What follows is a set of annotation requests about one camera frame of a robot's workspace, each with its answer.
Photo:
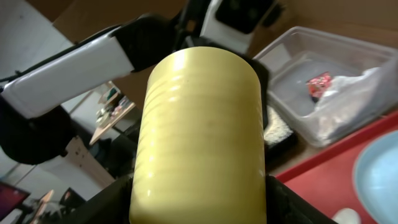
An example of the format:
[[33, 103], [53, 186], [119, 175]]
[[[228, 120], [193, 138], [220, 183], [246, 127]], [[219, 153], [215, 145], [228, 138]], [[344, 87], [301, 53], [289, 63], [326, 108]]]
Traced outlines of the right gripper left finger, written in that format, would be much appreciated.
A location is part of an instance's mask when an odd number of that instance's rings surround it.
[[132, 177], [122, 177], [62, 218], [61, 224], [129, 224]]

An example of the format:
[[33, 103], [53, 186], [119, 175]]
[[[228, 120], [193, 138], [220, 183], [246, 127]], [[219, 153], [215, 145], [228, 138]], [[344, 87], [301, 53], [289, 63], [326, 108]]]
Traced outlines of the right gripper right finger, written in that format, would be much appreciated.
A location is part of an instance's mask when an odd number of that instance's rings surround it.
[[267, 224], [336, 224], [271, 175], [266, 176]]

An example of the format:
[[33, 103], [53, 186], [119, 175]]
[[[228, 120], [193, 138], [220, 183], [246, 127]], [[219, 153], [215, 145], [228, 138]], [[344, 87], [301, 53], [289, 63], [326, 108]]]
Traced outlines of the white rice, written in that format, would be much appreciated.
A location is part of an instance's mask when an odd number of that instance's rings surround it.
[[264, 141], [275, 145], [287, 139], [294, 132], [271, 106], [267, 107], [268, 125], [264, 130]]

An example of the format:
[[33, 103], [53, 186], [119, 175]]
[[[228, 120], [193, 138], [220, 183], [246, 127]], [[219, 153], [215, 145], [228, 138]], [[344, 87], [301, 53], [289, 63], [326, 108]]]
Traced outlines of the yellow plastic cup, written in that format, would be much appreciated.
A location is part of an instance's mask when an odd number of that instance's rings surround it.
[[265, 223], [261, 87], [223, 49], [164, 58], [148, 83], [131, 223]]

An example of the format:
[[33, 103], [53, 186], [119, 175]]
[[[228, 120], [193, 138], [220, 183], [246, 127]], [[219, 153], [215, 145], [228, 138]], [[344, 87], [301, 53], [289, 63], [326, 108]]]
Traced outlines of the red snack wrapper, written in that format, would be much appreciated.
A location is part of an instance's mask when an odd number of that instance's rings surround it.
[[329, 72], [324, 72], [306, 82], [308, 94], [314, 103], [317, 103], [324, 92], [331, 86], [332, 79]]

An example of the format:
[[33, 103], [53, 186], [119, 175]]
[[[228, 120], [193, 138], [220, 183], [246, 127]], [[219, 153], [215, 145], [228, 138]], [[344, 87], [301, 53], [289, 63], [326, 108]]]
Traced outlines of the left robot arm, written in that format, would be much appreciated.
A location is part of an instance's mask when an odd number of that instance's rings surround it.
[[1, 148], [21, 164], [65, 156], [76, 132], [62, 104], [98, 85], [143, 71], [181, 45], [208, 1], [189, 1], [173, 18], [144, 14], [6, 78], [1, 87]]

